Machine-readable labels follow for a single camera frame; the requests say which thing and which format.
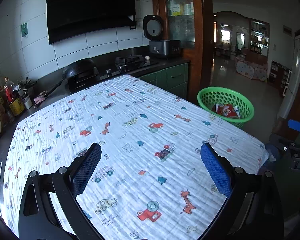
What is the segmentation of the wooden glass cupboard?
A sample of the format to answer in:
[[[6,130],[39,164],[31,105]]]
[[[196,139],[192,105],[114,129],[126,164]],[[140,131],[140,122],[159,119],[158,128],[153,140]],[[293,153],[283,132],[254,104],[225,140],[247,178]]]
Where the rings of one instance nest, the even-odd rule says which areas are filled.
[[[187,99],[210,85],[213,63],[214,16],[212,0],[152,0],[153,12],[164,22],[164,39],[178,40],[189,60]]]

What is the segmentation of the green plastic waste basket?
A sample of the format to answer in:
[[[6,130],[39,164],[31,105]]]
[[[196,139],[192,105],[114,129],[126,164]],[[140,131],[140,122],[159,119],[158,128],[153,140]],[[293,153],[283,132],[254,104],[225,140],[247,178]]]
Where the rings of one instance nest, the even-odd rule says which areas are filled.
[[[254,117],[255,109],[250,100],[228,88],[204,88],[198,92],[197,100],[200,107],[238,128]]]

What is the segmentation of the red cap oil bottle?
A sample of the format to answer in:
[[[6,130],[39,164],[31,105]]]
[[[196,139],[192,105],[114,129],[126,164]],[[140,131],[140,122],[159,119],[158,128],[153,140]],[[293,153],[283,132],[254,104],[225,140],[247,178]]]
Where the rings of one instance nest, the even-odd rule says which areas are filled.
[[[15,100],[14,83],[8,77],[5,77],[4,90],[5,90],[7,101],[9,104],[11,104]]]

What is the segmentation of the black range hood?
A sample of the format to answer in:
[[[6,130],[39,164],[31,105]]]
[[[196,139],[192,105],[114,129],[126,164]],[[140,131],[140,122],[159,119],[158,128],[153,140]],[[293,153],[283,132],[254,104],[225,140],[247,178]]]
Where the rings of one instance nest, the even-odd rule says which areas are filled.
[[[135,0],[46,0],[49,43],[91,31],[132,27]]]

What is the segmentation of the green kitchen cabinet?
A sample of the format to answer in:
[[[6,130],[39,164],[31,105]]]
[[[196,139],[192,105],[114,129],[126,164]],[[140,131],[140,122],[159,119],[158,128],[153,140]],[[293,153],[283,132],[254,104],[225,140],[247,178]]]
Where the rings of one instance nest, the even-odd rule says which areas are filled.
[[[143,75],[139,79],[186,99],[188,74],[189,63],[182,63]]]

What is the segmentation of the blue plastic bag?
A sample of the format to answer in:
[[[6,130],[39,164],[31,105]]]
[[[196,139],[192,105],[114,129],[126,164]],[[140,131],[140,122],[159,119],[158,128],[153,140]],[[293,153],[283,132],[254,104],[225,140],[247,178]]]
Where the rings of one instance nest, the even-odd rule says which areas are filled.
[[[281,159],[281,155],[279,153],[279,150],[277,149],[277,147],[275,147],[274,145],[267,143],[265,144],[265,149],[268,152],[269,158],[268,160],[271,163],[276,162],[277,160]]]

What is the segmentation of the wooden display cabinet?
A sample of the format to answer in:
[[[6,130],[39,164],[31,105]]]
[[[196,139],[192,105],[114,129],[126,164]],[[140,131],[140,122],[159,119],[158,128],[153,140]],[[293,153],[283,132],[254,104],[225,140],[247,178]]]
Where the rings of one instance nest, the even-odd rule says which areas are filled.
[[[267,57],[268,50],[269,50],[269,34],[270,34],[269,23],[250,19],[249,29],[250,29],[250,44],[249,44],[250,50],[259,55]]]

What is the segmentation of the polka dot play fence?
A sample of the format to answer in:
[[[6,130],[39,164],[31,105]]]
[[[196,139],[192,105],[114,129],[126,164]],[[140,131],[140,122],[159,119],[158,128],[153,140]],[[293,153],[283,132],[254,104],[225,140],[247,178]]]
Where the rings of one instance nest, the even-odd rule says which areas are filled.
[[[235,57],[235,67],[238,74],[251,80],[266,81],[268,74],[267,64],[260,65],[254,62],[245,61],[242,57]]]

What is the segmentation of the printed white tablecloth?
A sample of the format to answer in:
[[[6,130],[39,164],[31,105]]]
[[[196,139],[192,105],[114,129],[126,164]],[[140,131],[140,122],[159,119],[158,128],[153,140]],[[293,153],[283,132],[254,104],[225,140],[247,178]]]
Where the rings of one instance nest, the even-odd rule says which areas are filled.
[[[201,161],[204,143],[252,174],[268,159],[262,142],[221,118],[130,75],[116,77],[17,124],[1,205],[13,232],[28,174],[69,166],[95,142],[101,160],[77,201],[106,239],[197,239],[225,201]]]

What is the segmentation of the dark shoe rack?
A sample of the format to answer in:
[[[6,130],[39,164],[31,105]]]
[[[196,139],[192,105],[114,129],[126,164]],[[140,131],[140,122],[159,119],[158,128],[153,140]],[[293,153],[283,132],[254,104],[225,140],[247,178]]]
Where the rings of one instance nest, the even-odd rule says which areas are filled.
[[[271,62],[271,68],[267,82],[279,91],[279,95],[282,98],[286,96],[291,73],[292,71],[284,65],[277,63],[276,61]]]

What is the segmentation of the white air conditioner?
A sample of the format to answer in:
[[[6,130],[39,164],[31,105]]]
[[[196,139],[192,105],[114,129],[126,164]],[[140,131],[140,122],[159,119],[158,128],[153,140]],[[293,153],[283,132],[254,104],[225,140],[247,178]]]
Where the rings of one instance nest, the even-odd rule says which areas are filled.
[[[280,109],[277,113],[277,118],[286,119],[293,102],[295,100],[296,94],[298,92],[300,84],[300,35],[295,37],[294,42],[294,54],[292,68],[288,75],[288,85],[285,86],[284,98],[281,103]]]

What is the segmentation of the yellow tin can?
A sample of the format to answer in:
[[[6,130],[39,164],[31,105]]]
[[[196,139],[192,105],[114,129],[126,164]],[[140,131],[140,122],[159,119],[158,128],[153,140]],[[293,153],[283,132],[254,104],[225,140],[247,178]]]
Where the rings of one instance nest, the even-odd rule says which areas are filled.
[[[18,116],[25,109],[25,105],[24,105],[21,97],[18,97],[16,100],[14,100],[12,103],[10,103],[9,107],[14,116]]]

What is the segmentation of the black rice cooker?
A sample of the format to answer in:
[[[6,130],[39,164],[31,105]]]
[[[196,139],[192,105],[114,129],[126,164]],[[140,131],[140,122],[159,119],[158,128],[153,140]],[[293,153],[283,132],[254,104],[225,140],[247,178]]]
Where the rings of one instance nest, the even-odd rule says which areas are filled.
[[[143,33],[149,39],[149,52],[163,57],[180,55],[179,40],[164,39],[164,22],[160,16],[147,15],[143,18]]]

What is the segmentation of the black wok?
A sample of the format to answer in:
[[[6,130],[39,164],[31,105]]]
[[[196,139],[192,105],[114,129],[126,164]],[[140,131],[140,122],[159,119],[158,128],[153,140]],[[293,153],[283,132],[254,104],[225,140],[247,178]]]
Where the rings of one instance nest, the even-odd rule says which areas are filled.
[[[34,99],[34,108],[38,108],[42,102],[50,96],[64,81],[68,85],[70,93],[77,92],[84,88],[95,85],[100,80],[100,73],[96,68],[96,64],[91,59],[81,59],[67,65],[63,69],[60,81],[50,90],[41,92]]]

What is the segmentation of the black gas stove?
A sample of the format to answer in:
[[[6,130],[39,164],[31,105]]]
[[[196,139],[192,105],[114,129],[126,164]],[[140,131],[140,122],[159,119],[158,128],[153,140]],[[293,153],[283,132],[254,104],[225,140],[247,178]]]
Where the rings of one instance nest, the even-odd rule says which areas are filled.
[[[142,55],[134,55],[127,57],[116,57],[114,61],[103,66],[97,66],[100,76],[114,77],[126,72],[131,72],[137,69],[150,67],[157,64],[158,61],[146,59]]]

